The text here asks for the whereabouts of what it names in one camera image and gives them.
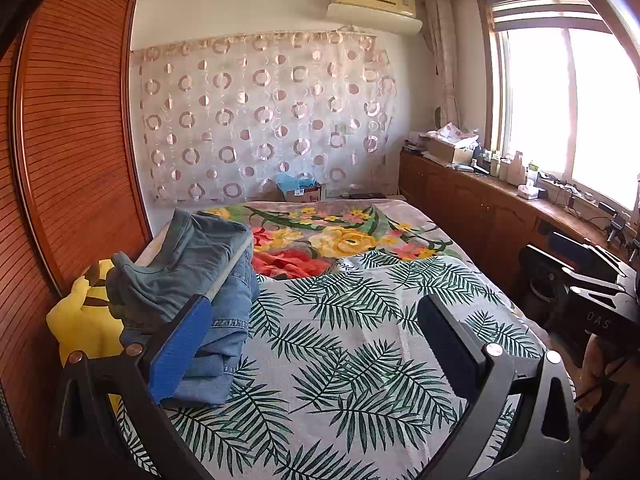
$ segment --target cardboard box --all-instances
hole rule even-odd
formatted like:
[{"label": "cardboard box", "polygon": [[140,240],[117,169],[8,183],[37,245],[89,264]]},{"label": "cardboard box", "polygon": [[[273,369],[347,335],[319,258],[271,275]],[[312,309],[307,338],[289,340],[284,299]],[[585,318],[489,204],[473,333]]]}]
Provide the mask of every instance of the cardboard box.
[{"label": "cardboard box", "polygon": [[284,193],[284,200],[295,203],[320,202],[322,200],[322,186],[287,191]]},{"label": "cardboard box", "polygon": [[432,137],[429,138],[427,143],[427,151],[447,164],[471,164],[471,158],[474,154],[473,149],[454,148],[450,144]]}]

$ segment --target wooden wardrobe door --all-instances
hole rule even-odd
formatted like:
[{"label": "wooden wardrobe door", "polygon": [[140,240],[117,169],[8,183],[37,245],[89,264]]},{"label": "wooden wardrobe door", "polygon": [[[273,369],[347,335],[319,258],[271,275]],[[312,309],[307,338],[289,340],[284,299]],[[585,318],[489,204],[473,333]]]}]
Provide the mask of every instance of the wooden wardrobe door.
[{"label": "wooden wardrobe door", "polygon": [[20,170],[35,237],[65,294],[91,261],[150,241],[128,113],[135,0],[45,0],[22,44]]},{"label": "wooden wardrobe door", "polygon": [[26,456],[42,466],[61,369],[58,344],[45,323],[57,296],[24,222],[12,172],[9,118],[16,53],[14,42],[0,61],[0,382],[7,403],[0,409],[10,413]]}]

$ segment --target window curtain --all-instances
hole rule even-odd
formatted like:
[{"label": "window curtain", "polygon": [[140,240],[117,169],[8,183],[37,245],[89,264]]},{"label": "window curtain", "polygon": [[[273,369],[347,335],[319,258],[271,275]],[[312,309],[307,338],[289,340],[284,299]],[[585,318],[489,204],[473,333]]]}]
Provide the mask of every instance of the window curtain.
[{"label": "window curtain", "polygon": [[454,123],[458,120],[456,104],[456,30],[453,22],[451,0],[425,0],[429,20],[429,36],[433,55],[436,61],[436,74],[440,81],[442,99],[442,124]]}]

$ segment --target yellow plush toy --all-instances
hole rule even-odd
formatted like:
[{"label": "yellow plush toy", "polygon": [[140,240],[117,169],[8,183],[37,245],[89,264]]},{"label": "yellow plush toy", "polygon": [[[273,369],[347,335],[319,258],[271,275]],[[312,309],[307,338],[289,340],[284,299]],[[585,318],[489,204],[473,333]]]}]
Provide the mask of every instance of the yellow plush toy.
[{"label": "yellow plush toy", "polygon": [[[49,329],[60,343],[63,366],[74,350],[82,350],[89,359],[122,352],[122,322],[111,317],[104,285],[111,267],[111,260],[93,264],[85,276],[75,280],[71,293],[47,314]],[[117,397],[110,397],[115,410]]]}]

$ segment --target window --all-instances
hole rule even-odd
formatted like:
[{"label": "window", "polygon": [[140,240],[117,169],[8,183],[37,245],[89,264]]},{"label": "window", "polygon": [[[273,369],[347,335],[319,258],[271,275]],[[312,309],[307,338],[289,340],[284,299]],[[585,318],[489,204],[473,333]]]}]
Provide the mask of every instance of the window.
[{"label": "window", "polygon": [[585,0],[487,0],[486,11],[492,148],[637,217],[640,86],[615,36]]}]

